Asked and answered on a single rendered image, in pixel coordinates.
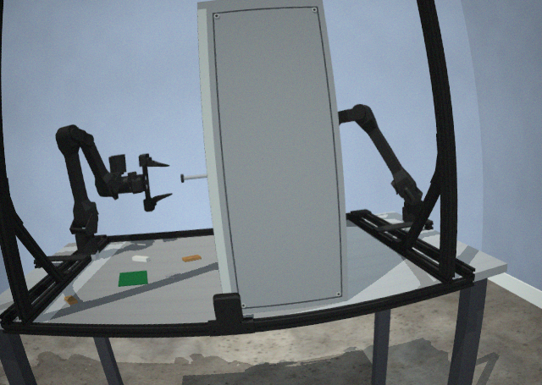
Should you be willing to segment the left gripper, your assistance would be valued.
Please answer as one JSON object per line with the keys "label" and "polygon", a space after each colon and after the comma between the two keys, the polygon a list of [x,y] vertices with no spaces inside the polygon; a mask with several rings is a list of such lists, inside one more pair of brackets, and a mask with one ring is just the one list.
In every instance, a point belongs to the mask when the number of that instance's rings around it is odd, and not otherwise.
{"label": "left gripper", "polygon": [[[171,194],[165,194],[165,195],[157,195],[157,196],[154,196],[153,198],[150,198],[151,194],[150,194],[147,167],[169,167],[168,164],[164,164],[164,163],[160,163],[160,162],[159,163],[154,163],[154,162],[156,162],[156,161],[153,161],[152,157],[149,157],[149,153],[141,154],[139,156],[139,167],[143,166],[142,167],[142,173],[143,174],[141,174],[141,178],[142,178],[141,187],[142,187],[142,191],[145,191],[146,199],[144,199],[144,200],[146,200],[146,201],[143,200],[143,204],[144,204],[144,211],[146,211],[146,212],[152,212],[155,209],[155,206],[157,205],[158,201],[172,195],[172,193],[171,193]],[[128,182],[127,178],[128,178],[128,176],[126,176],[126,179],[125,179],[126,190],[127,190],[128,193],[132,193],[132,192],[129,192],[129,188],[131,188],[131,185],[130,185],[130,182]],[[147,178],[147,180],[146,180],[146,178]]]}

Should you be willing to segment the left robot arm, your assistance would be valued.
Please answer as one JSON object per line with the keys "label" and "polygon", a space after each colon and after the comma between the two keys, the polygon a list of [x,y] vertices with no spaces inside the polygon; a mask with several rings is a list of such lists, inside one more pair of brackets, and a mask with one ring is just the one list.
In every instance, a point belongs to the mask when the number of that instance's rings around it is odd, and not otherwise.
{"label": "left robot arm", "polygon": [[[126,173],[125,154],[108,158],[109,172],[102,161],[92,135],[71,124],[59,128],[55,136],[58,149],[64,155],[75,201],[73,208],[74,220],[69,230],[72,234],[75,234],[78,250],[77,255],[95,255],[98,251],[97,237],[94,236],[97,233],[98,211],[96,202],[91,202],[86,193],[86,186],[80,165],[79,149],[81,148],[83,151],[94,174],[97,193],[101,197],[113,197],[115,200],[119,198],[119,194],[128,193],[125,186],[126,176],[121,176],[121,174]],[[138,177],[140,178],[138,179]],[[130,172],[127,179],[131,185],[129,192],[132,192],[132,190],[133,194],[143,192],[141,189],[140,174]]]}

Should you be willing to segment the small orange flat bar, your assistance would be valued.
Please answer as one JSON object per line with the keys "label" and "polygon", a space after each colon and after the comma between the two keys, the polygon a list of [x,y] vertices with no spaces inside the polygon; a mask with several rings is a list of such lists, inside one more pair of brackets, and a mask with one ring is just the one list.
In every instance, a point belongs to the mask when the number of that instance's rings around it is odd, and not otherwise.
{"label": "small orange flat bar", "polygon": [[195,260],[200,260],[200,259],[201,259],[201,257],[199,255],[182,257],[182,261],[184,261],[184,262],[195,261]]}

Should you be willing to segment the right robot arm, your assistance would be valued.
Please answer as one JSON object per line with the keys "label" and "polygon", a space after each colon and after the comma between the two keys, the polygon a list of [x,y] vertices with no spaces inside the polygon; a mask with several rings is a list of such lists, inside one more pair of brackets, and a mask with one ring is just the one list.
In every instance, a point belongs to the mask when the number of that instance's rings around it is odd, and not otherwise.
{"label": "right robot arm", "polygon": [[[369,135],[393,175],[394,182],[392,181],[391,185],[394,187],[396,194],[399,194],[404,199],[402,220],[404,222],[413,222],[423,203],[421,201],[423,192],[418,187],[416,188],[417,184],[415,180],[402,167],[395,153],[392,151],[389,143],[379,129],[372,109],[367,105],[357,104],[352,109],[339,111],[338,115],[339,125],[340,122],[347,123],[355,121]],[[420,196],[421,194],[422,196]]]}

